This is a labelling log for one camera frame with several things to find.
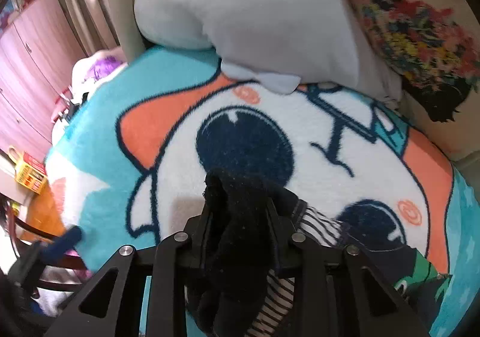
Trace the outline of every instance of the cartoon print blanket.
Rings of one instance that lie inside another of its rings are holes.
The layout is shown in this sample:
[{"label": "cartoon print blanket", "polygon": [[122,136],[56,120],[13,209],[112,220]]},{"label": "cartoon print blanket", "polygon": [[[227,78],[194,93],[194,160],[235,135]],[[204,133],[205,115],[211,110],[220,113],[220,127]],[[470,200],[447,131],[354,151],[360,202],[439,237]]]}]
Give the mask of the cartoon print blanket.
[{"label": "cartoon print blanket", "polygon": [[451,274],[432,335],[449,335],[480,287],[470,187],[423,134],[345,88],[280,96],[219,74],[213,51],[156,47],[99,89],[46,162],[93,270],[125,243],[183,229],[213,167],[272,179],[368,234],[371,250],[408,244]]}]

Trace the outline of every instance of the wardrobe door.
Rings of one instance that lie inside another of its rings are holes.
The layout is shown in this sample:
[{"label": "wardrobe door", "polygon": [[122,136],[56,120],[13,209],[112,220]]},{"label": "wardrobe door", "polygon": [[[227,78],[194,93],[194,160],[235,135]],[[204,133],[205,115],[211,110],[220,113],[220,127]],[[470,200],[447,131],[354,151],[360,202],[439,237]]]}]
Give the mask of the wardrobe door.
[{"label": "wardrobe door", "polygon": [[52,147],[51,143],[32,128],[8,101],[0,95],[0,148],[7,152],[13,145],[20,151],[42,161]]},{"label": "wardrobe door", "polygon": [[0,38],[0,89],[35,134],[51,142],[50,118],[58,94],[33,62],[14,26]]},{"label": "wardrobe door", "polygon": [[14,21],[30,56],[57,93],[71,85],[71,70],[85,57],[58,0],[35,0]]}]

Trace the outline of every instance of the yellow box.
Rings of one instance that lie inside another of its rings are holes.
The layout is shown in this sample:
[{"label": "yellow box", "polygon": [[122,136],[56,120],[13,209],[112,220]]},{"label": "yellow box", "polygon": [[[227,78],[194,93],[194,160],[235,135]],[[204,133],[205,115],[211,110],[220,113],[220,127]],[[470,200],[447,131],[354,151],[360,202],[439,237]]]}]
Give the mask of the yellow box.
[{"label": "yellow box", "polygon": [[20,154],[12,146],[8,149],[8,155],[16,164],[15,181],[35,193],[40,193],[47,183],[45,166],[26,152]]}]

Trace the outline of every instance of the gray pillow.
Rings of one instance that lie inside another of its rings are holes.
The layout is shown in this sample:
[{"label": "gray pillow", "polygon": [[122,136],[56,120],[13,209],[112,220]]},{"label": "gray pillow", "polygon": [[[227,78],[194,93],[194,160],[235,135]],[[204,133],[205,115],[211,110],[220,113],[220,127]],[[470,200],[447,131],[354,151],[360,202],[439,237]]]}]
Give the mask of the gray pillow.
[{"label": "gray pillow", "polygon": [[251,73],[275,90],[279,74],[278,83],[296,78],[294,87],[333,81],[381,101],[400,98],[399,77],[373,53],[346,0],[135,0],[135,18],[154,43],[213,45],[232,78]]}]

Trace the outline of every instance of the colorful pillowcase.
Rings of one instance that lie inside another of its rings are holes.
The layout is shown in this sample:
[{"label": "colorful pillowcase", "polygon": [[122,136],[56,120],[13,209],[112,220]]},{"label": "colorful pillowcase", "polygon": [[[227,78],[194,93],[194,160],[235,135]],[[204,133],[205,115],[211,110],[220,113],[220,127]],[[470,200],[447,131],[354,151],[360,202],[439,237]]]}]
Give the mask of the colorful pillowcase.
[{"label": "colorful pillowcase", "polygon": [[402,76],[410,118],[451,159],[480,148],[480,25],[465,0],[351,0]]}]

